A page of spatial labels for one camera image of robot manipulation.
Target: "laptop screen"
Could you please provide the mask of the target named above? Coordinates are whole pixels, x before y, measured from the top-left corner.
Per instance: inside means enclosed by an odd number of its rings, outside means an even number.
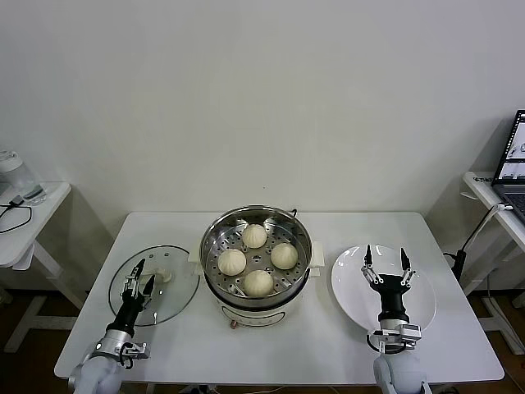
[[[525,184],[525,111],[518,111],[494,182]]]

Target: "laptop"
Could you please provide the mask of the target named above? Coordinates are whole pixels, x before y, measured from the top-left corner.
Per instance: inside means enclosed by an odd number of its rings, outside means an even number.
[[[516,112],[512,131],[492,181],[502,201],[525,222],[525,110]]]

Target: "white wall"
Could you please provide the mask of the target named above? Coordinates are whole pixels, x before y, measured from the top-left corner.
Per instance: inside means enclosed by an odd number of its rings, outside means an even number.
[[[524,12],[1,2],[0,144],[69,181],[113,236],[132,210],[428,213],[525,107]]]

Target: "steamer basket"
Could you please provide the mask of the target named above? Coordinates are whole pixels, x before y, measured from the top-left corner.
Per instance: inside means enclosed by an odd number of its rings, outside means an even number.
[[[243,244],[242,233],[249,224],[266,229],[266,244],[250,249]],[[289,270],[275,267],[270,259],[273,247],[291,243],[298,252],[298,263]],[[238,249],[246,256],[246,268],[235,277],[219,271],[219,255],[228,249]],[[312,242],[303,224],[291,214],[278,208],[250,205],[231,210],[219,217],[206,230],[200,245],[200,262],[208,285],[221,300],[245,310],[266,310],[281,306],[294,298],[308,279],[312,258]],[[265,297],[249,297],[244,293],[244,278],[256,269],[270,273],[273,292]]]

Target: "black cable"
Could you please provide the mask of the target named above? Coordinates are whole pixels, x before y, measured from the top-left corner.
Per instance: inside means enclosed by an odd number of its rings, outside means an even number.
[[[129,342],[124,342],[121,346],[121,350],[118,352],[118,360],[120,361],[121,365],[124,366],[124,355],[123,355],[123,352],[124,352],[124,349],[128,347],[128,348],[131,348],[133,347],[133,344],[129,343]],[[126,366],[126,369],[132,369],[133,368],[133,360],[131,359],[131,357],[129,356],[126,356],[127,359],[130,361],[130,365],[127,365]]]
[[[25,226],[27,223],[29,223],[31,221],[31,218],[33,217],[33,209],[31,207],[22,207],[21,205],[13,205],[13,204],[9,204],[9,205],[0,204],[0,207],[4,207],[5,208],[4,211],[2,213],[0,213],[0,218],[2,218],[3,215],[6,212],[11,211],[12,209],[28,209],[30,211],[30,216],[25,222],[23,222],[21,224],[17,224],[16,226],[8,228],[6,230],[0,230],[0,234],[4,234],[6,232],[13,231],[13,230],[15,230],[17,228]]]
[[[485,219],[487,216],[491,214],[491,212],[494,210],[494,208],[497,207],[497,204],[492,205],[492,208],[486,211],[485,215],[483,215],[482,220],[477,224],[476,228],[472,232],[472,234],[467,238],[465,243],[463,244],[462,248],[460,249],[462,252],[465,251],[465,247],[467,247],[468,242],[473,238],[474,234],[476,234],[476,231],[479,229],[479,227],[482,226],[483,222],[485,222]]]
[[[377,353],[379,353],[379,349],[377,349],[371,342],[370,342],[370,336],[367,334],[367,344],[375,350]],[[385,350],[386,355],[397,355],[398,353],[401,353],[403,350],[406,350],[407,344],[403,343],[403,347],[397,349],[397,350]]]

